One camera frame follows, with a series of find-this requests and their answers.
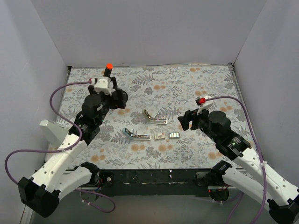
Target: orange cap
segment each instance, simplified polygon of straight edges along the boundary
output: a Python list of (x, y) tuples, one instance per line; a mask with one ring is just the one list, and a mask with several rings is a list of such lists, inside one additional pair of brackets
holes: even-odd
[(107, 64), (106, 68), (109, 69), (109, 70), (111, 70), (113, 68), (113, 65), (112, 64)]

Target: floral tablecloth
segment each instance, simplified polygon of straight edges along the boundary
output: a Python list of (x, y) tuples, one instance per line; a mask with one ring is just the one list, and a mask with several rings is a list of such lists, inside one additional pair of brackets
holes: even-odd
[[(68, 83), (100, 77), (103, 72), (104, 69), (72, 69)], [(85, 161), (100, 169), (211, 168), (226, 159), (199, 129), (183, 132), (177, 117), (196, 109), (195, 99), (202, 94), (238, 97), (227, 66), (114, 68), (112, 76), (117, 78), (119, 88), (128, 93), (127, 107), (109, 111), (100, 133), (69, 169)], [(87, 85), (68, 87), (60, 113), (74, 121), (88, 94)], [(143, 108), (154, 117), (167, 118), (168, 124), (148, 124), (142, 115)], [(244, 113), (237, 102), (217, 100), (211, 110), (224, 111), (232, 121), (232, 128), (252, 143)], [(57, 122), (70, 127), (62, 119)], [(180, 132), (180, 139), (130, 141), (122, 133), (124, 127), (152, 136)]]

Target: gray floor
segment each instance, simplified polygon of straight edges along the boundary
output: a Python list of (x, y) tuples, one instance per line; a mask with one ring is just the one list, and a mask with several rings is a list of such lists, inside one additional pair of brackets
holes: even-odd
[[(219, 205), (198, 201), (192, 196), (118, 196), (116, 210), (104, 214), (81, 202), (78, 192), (65, 197), (48, 218), (34, 214), (31, 224), (223, 224), (235, 202)], [(104, 199), (97, 205), (110, 206)], [(259, 209), (259, 204), (244, 196), (230, 224), (248, 224)], [(264, 210), (257, 224), (274, 224)]]

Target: white panel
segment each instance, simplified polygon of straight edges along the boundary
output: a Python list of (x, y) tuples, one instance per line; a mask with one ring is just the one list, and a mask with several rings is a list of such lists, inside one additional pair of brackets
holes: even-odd
[(298, 9), (297, 0), (267, 0), (235, 63), (265, 160), (297, 186)]
[[(0, 30), (0, 223), (8, 224), (19, 223), (24, 205), (5, 173), (4, 159), (16, 149), (46, 149), (39, 123), (55, 117), (49, 97), (64, 83), (66, 66), (29, 0), (0, 0)], [(20, 180), (43, 158), (44, 154), (16, 154), (8, 167)]]
[(67, 65), (234, 62), (265, 0), (31, 0)]

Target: floral pattern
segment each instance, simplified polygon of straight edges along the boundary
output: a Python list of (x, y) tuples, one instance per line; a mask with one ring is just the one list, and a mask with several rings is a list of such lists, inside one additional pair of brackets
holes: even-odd
[[(68, 83), (100, 77), (103, 71), (72, 69)], [(185, 111), (196, 109), (195, 99), (202, 94), (238, 97), (227, 66), (114, 68), (112, 75), (117, 78), (118, 86), (128, 93), (126, 109), (109, 111), (100, 126), (100, 133), (75, 158), (69, 169), (85, 161), (96, 164), (100, 169), (211, 168), (220, 160), (227, 160), (199, 129), (183, 132), (177, 119)], [(88, 94), (87, 85), (68, 87), (60, 113), (74, 120)], [(142, 115), (143, 108), (154, 117), (168, 119), (168, 124), (148, 124)], [(244, 113), (237, 102), (217, 100), (211, 110), (224, 111), (231, 119), (233, 130), (252, 143)], [(62, 119), (57, 119), (57, 122), (70, 127)], [(152, 136), (178, 131), (181, 137), (133, 142), (122, 133), (124, 127)]]

